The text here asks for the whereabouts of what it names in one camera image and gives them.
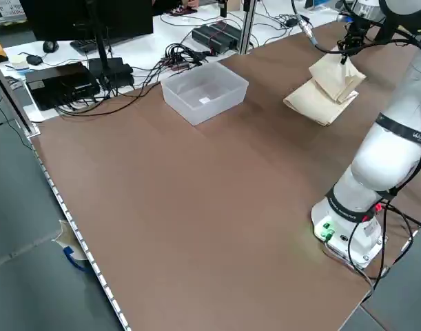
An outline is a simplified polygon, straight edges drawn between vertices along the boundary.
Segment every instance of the monitor stand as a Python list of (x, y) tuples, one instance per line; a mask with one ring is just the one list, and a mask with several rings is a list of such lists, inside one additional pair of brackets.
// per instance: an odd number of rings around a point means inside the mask
[(123, 59), (120, 57), (115, 59), (107, 58), (102, 34), (103, 26), (97, 14), (97, 0), (85, 0), (85, 2), (91, 18), (92, 30), (100, 56), (99, 59), (88, 61), (89, 71), (100, 81), (104, 90), (134, 85), (132, 68), (128, 64), (123, 64)]
[(120, 57), (107, 59), (107, 68), (103, 67), (101, 59), (90, 59), (88, 68), (106, 90), (134, 85), (133, 70), (128, 64), (123, 64), (123, 59)]

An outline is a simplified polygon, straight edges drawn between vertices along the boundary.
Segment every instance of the folded cloth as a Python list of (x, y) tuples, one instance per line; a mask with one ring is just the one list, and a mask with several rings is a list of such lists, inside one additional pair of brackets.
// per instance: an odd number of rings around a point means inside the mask
[(345, 64), (341, 64), (341, 60), (340, 54), (327, 54), (309, 68), (316, 83), (338, 103), (346, 101), (366, 78), (350, 59)]
[(320, 125), (328, 126), (357, 96), (358, 93), (352, 91), (342, 103), (336, 103), (311, 79), (286, 97), (284, 103)]

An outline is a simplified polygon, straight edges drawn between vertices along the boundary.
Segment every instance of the computer monitor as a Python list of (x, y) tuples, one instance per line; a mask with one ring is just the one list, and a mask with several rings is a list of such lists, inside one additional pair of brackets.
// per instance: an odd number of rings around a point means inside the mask
[(107, 58), (103, 40), (153, 33), (152, 0), (21, 0), (21, 5), (38, 40), (96, 39), (100, 59), (89, 60), (89, 69), (103, 85), (114, 81), (120, 87), (132, 79), (122, 58)]

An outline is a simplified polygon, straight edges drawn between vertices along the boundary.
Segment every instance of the robot arm label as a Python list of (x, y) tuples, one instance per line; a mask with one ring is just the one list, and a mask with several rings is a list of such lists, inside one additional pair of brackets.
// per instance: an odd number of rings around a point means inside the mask
[(392, 133), (405, 138), (413, 143), (419, 143), (421, 145), (421, 132), (414, 130), (408, 126), (404, 126), (401, 123), (390, 119), (389, 117), (379, 114), (376, 119), (376, 123), (382, 128), (391, 131)]
[(353, 222), (353, 223), (363, 223), (370, 221), (374, 215), (380, 211), (381, 207), (379, 205), (374, 206), (367, 212), (355, 212), (344, 207), (334, 196), (334, 187), (328, 191), (326, 194), (328, 204), (331, 206), (331, 209), (334, 210), (344, 219)]

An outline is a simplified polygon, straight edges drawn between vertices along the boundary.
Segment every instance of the transparent plastic container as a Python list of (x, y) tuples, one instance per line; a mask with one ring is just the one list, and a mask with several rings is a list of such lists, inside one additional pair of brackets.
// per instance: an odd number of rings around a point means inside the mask
[(243, 102), (248, 85), (218, 62), (161, 81), (164, 101), (193, 126)]

